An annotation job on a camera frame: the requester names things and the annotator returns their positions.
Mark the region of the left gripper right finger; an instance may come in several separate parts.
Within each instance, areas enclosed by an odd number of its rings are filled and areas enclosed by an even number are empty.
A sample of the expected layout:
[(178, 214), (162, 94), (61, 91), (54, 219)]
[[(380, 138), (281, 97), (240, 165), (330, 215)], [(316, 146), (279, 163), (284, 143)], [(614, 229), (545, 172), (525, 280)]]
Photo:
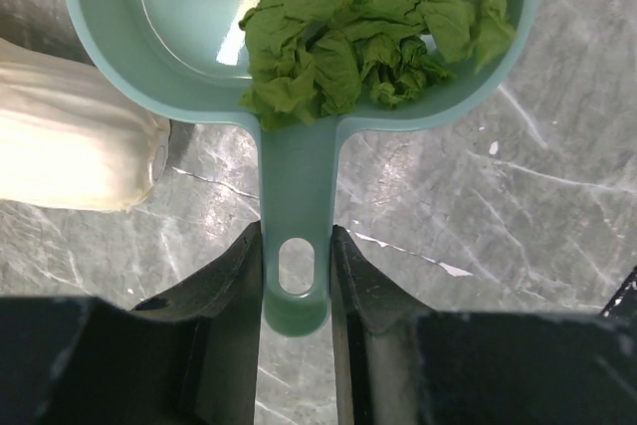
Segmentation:
[(331, 237), (342, 424), (632, 424), (636, 320), (439, 312)]

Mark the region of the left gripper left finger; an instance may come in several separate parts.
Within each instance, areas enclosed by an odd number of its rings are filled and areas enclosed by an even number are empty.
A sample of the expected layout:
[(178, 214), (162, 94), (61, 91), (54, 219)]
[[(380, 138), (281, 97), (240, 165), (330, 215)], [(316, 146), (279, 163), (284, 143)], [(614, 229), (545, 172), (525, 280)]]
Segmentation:
[(252, 423), (261, 250), (254, 223), (132, 310), (97, 297), (3, 298), (2, 422)]

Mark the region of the teal dustpan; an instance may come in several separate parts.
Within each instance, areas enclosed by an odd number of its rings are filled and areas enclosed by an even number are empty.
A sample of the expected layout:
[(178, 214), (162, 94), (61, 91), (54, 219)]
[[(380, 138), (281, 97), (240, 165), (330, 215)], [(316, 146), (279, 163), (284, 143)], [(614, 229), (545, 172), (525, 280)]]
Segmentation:
[(168, 118), (238, 125), (259, 153), (267, 323), (329, 312), (339, 150), (447, 123), (521, 53), (538, 0), (67, 0), (99, 71)]

